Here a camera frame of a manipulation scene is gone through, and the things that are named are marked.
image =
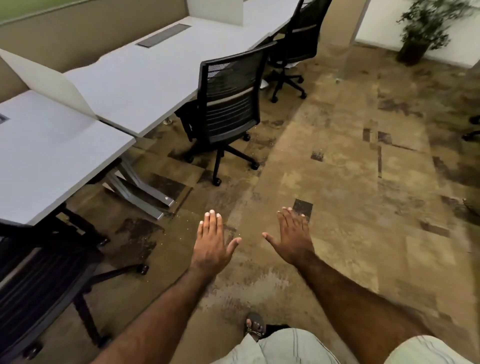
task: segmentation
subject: person's right arm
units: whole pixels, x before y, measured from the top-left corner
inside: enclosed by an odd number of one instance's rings
[[[401,343],[432,335],[402,308],[363,288],[322,261],[313,249],[308,222],[291,208],[277,212],[280,241],[264,232],[276,252],[295,266],[315,293],[335,331],[361,364],[383,364]]]

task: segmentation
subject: hand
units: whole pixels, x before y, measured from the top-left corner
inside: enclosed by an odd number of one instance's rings
[[[280,242],[268,232],[262,235],[283,260],[298,267],[310,253],[315,254],[307,218],[305,215],[298,218],[291,207],[282,208],[281,212],[277,211],[276,216],[280,224]]]
[[[225,245],[221,215],[215,215],[214,210],[206,212],[204,221],[198,224],[190,267],[200,269],[210,278],[215,277],[230,262],[240,241],[241,238],[235,238]]]

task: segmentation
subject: person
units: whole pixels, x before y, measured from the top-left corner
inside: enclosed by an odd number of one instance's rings
[[[360,364],[470,363],[402,308],[322,261],[315,254],[304,215],[284,207],[277,217],[280,240],[267,232],[263,237],[297,269]],[[222,217],[213,210],[205,213],[190,267],[92,363],[169,363],[205,289],[230,262],[240,242],[235,238],[224,245]],[[312,333],[265,325],[259,314],[247,316],[244,331],[243,341],[216,364],[338,363]]]

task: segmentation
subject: desk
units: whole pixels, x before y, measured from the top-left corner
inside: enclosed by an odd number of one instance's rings
[[[138,39],[66,72],[99,119],[144,136],[197,92],[200,63],[244,52],[290,20],[297,0],[248,0],[244,26],[186,17],[191,27],[146,49]]]
[[[135,139],[27,91],[0,104],[0,221],[35,225]]]

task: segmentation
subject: office chair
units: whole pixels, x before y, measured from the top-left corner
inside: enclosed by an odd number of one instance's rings
[[[121,274],[145,275],[148,266],[94,275],[103,255],[89,237],[53,214],[31,228],[0,224],[0,364],[33,359],[43,347],[38,337],[70,303],[94,345],[111,341],[99,334],[84,295]]]
[[[248,162],[253,170],[260,164],[229,144],[239,138],[250,140],[247,131],[260,122],[258,93],[266,60],[275,42],[244,53],[204,61],[200,65],[197,99],[178,109],[188,139],[195,144],[184,154],[192,163],[193,156],[216,150],[212,183],[219,186],[218,167],[224,152]]]
[[[303,2],[304,0],[300,0],[297,4],[292,19],[287,25],[285,37],[277,41],[268,60],[270,66],[282,70],[281,72],[274,70],[266,78],[268,82],[277,81],[272,96],[273,103],[278,101],[276,95],[284,83],[301,91],[302,99],[307,98],[305,90],[292,81],[298,79],[298,83],[301,84],[304,81],[302,75],[286,75],[285,69],[289,63],[304,61],[316,56],[320,27],[332,0],[313,0],[305,6],[303,6]]]
[[[474,125],[480,124],[480,115],[472,116],[472,117],[470,118],[470,123],[471,123],[471,124],[474,124]],[[479,134],[480,134],[480,130],[475,130],[475,131],[473,131],[473,132],[469,132],[469,133],[463,134],[463,135],[462,135],[462,139],[465,140],[466,142],[469,142],[469,141],[473,140],[473,138],[474,138],[476,135],[479,135]]]

